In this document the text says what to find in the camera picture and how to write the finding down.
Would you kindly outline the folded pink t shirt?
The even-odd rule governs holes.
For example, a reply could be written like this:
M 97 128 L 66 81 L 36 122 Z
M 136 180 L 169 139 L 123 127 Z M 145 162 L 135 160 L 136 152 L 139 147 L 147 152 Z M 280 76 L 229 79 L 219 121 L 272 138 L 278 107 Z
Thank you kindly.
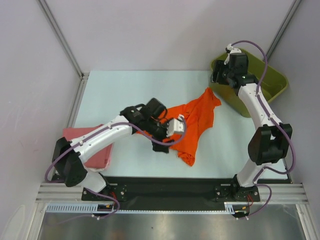
M 101 126 L 102 124 L 97 125 L 95 127 L 64 128 L 62 131 L 62 136 L 65 137 L 67 141 L 70 141 L 74 138 L 78 138 L 83 135 L 86 135 Z M 90 168 L 94 170 L 106 169 L 109 164 L 109 161 L 111 160 L 112 149 L 113 149 L 112 144 L 103 148 L 102 150 L 94 154 L 91 158 L 89 158 L 87 162 L 84 163 L 84 166 L 86 168 Z

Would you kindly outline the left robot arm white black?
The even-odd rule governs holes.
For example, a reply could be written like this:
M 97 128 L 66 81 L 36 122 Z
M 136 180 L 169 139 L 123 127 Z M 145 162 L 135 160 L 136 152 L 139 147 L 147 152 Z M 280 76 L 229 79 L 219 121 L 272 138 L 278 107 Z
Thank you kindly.
M 66 187 L 82 186 L 93 191 L 100 200 L 110 196 L 111 188 L 100 170 L 85 164 L 91 157 L 113 143 L 140 132 L 151 140 L 155 152 L 168 153 L 176 143 L 170 137 L 184 131 L 184 118 L 167 118 L 167 108 L 156 98 L 147 104 L 128 106 L 107 124 L 84 135 L 68 140 L 59 138 L 55 143 L 51 168 L 60 176 L 59 182 Z

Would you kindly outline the orange t shirt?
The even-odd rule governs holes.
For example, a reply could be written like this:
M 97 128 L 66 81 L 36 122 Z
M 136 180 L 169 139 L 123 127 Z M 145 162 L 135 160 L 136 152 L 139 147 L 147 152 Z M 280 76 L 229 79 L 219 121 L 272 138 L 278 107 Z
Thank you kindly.
M 221 101 L 207 87 L 204 93 L 186 104 L 181 104 L 163 111 L 160 115 L 160 122 L 163 124 L 171 118 L 183 115 L 187 125 L 187 132 L 183 140 L 171 146 L 177 151 L 177 156 L 187 165 L 192 167 L 196 161 L 198 142 L 207 129 L 214 124 L 214 109 L 221 105 Z

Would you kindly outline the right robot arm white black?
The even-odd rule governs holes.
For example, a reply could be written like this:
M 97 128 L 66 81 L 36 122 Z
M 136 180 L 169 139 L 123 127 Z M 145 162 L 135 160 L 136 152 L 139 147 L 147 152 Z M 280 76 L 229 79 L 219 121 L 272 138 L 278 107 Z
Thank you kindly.
M 262 175 L 287 156 L 293 129 L 273 113 L 262 91 L 258 79 L 250 74 L 249 58 L 244 52 L 231 53 L 225 60 L 214 60 L 210 81 L 229 86 L 243 102 L 251 116 L 255 133 L 247 150 L 249 159 L 243 169 L 235 175 L 236 185 L 230 188 L 231 196 L 242 201 Z

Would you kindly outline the olive green plastic basket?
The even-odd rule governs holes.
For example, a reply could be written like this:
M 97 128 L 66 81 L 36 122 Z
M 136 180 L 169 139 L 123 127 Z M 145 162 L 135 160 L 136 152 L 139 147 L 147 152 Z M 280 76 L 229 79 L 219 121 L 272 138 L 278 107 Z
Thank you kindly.
M 261 77 L 265 68 L 265 63 L 247 50 L 242 48 L 241 51 L 248 56 L 248 72 L 255 75 L 257 78 Z M 271 103 L 284 92 L 288 85 L 288 79 L 283 74 L 276 71 L 271 66 L 267 67 L 266 75 L 261 83 L 261 89 L 268 103 Z M 237 113 L 245 118 L 250 117 L 244 103 L 236 96 L 234 90 L 229 86 L 211 82 L 209 83 L 209 87 Z

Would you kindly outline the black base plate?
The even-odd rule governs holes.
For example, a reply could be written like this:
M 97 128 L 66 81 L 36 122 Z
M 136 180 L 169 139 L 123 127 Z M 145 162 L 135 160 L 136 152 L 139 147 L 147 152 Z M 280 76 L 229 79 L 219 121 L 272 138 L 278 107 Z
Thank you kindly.
M 105 177 L 103 194 L 123 211 L 218 211 L 225 202 L 258 203 L 256 186 L 238 188 L 232 178 Z

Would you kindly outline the folded white t shirt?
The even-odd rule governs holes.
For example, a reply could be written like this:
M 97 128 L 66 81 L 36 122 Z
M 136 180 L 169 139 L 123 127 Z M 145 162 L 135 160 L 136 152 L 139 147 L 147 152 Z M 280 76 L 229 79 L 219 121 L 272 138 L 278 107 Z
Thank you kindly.
M 103 172 L 108 169 L 111 163 L 111 157 L 108 158 L 90 158 L 84 165 L 94 172 Z

